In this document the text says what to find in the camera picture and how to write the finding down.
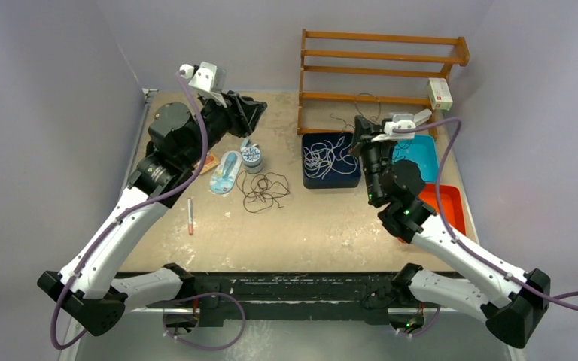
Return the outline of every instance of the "white wall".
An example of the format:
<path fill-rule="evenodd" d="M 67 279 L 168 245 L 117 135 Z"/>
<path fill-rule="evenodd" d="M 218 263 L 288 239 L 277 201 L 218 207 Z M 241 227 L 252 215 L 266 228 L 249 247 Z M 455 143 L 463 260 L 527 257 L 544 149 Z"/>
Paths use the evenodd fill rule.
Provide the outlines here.
<path fill-rule="evenodd" d="M 452 81 L 456 157 L 484 246 L 578 290 L 578 2 L 495 0 Z M 531 361 L 578 361 L 578 313 L 553 305 Z"/>
<path fill-rule="evenodd" d="M 36 280 L 116 201 L 141 96 L 93 0 L 0 1 L 0 360 L 56 359 Z"/>
<path fill-rule="evenodd" d="M 98 0 L 112 32 L 143 87 L 178 90 L 169 79 L 182 62 L 213 62 L 227 69 L 230 89 L 296 90 L 302 28 L 338 32 L 457 37 L 469 35 L 492 0 Z M 335 48 L 351 50 L 337 42 Z M 435 52 L 447 49 L 368 44 L 363 50 Z M 420 64 L 391 62 L 383 67 Z M 424 89 L 415 80 L 326 74 L 310 77 L 329 90 L 394 94 Z M 340 89 L 347 83 L 352 89 Z"/>

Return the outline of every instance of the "table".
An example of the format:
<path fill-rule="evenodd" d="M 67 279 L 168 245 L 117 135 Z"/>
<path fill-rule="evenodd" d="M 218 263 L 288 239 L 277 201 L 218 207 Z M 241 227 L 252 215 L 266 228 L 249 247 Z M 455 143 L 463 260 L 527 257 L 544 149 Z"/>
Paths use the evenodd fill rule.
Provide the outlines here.
<path fill-rule="evenodd" d="M 242 206 L 243 194 L 234 187 L 226 195 L 209 189 L 213 171 L 201 175 L 138 243 L 121 271 L 151 272 L 176 262 L 191 272 L 378 272 L 401 269 L 408 262 L 433 271 L 451 271 L 435 256 L 391 237 L 377 218 L 378 210 L 367 204 L 364 179 L 353 189 L 308 190 L 302 182 L 300 136 L 296 135 L 297 93 L 246 93 L 268 103 L 252 140 L 263 152 L 263 172 L 287 177 L 291 194 L 281 199 L 283 208 L 249 214 Z M 168 102 L 185 102 L 182 93 L 157 93 L 148 114 Z M 367 117 L 376 115 L 375 105 L 359 105 Z M 389 111 L 418 111 L 383 105 Z M 340 128 L 353 122 L 353 103 L 310 102 L 304 123 L 313 128 Z M 145 155 L 147 127 L 141 137 L 135 164 Z M 242 139 L 226 135 L 213 151 L 222 156 L 239 148 Z M 448 143 L 439 129 L 438 156 Z M 443 184 L 462 193 L 467 236 L 476 240 L 464 188 L 451 154 L 443 172 Z M 187 234 L 187 198 L 193 199 L 194 234 Z"/>

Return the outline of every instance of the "tangled white cable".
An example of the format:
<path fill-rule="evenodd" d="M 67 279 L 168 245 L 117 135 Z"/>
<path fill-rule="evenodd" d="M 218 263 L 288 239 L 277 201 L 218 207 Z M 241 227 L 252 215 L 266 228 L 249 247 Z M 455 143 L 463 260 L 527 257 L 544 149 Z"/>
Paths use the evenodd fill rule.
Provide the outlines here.
<path fill-rule="evenodd" d="M 343 147 L 344 142 L 345 138 L 342 136 L 335 146 L 330 141 L 322 141 L 312 144 L 311 147 L 303 147 L 305 175 L 308 178 L 324 179 L 330 171 L 339 174 L 353 174 L 357 170 L 358 160 L 348 153 L 351 143 Z M 335 169 L 336 162 L 344 162 L 353 166 L 353 169 L 351 171 Z"/>

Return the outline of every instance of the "orange and white pen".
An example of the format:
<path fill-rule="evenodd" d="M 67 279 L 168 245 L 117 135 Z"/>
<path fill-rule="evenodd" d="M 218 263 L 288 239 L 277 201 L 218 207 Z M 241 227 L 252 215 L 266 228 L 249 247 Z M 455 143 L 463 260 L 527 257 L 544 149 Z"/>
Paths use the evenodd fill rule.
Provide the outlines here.
<path fill-rule="evenodd" d="M 191 208 L 191 198 L 187 199 L 187 215 L 188 217 L 188 222 L 189 222 L 189 231 L 190 231 L 190 235 L 193 234 L 193 209 Z"/>

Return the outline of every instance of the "wooden rack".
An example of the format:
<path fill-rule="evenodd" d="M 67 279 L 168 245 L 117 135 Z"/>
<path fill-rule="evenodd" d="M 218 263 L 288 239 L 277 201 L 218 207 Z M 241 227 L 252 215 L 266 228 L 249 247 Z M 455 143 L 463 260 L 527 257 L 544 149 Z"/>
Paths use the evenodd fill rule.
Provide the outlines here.
<path fill-rule="evenodd" d="M 306 49 L 307 38 L 452 45 L 453 49 L 449 56 L 316 50 L 316 49 Z M 307 56 L 317 56 L 325 58 L 392 60 L 396 62 L 427 62 L 427 63 L 443 64 L 443 66 L 438 72 L 387 70 L 375 68 L 352 68 L 342 66 L 314 66 L 314 65 L 305 65 L 305 58 Z M 320 101 L 333 101 L 333 102 L 377 102 L 378 101 L 377 99 L 379 99 L 380 102 L 384 103 L 421 105 L 425 108 L 430 109 L 430 101 L 428 98 L 412 98 L 405 96 L 372 97 L 372 96 L 356 96 L 353 94 L 307 92 L 303 88 L 305 72 L 364 74 L 364 75 L 377 75 L 386 77 L 420 77 L 424 79 L 429 77 L 443 77 L 448 81 L 449 75 L 451 74 L 452 66 L 453 65 L 465 66 L 466 64 L 468 64 L 469 58 L 470 55 L 467 47 L 467 42 L 463 37 L 432 38 L 425 36 L 357 34 L 350 32 L 311 32 L 307 31 L 306 29 L 303 29 L 303 42 L 302 42 L 302 49 L 300 51 L 300 94 L 298 98 L 298 127 L 297 127 L 298 134 L 330 132 L 329 129 L 303 128 L 303 102 L 305 100 L 320 100 Z M 437 136 L 437 132 L 435 131 L 435 129 L 432 129 L 430 134 L 434 138 Z"/>

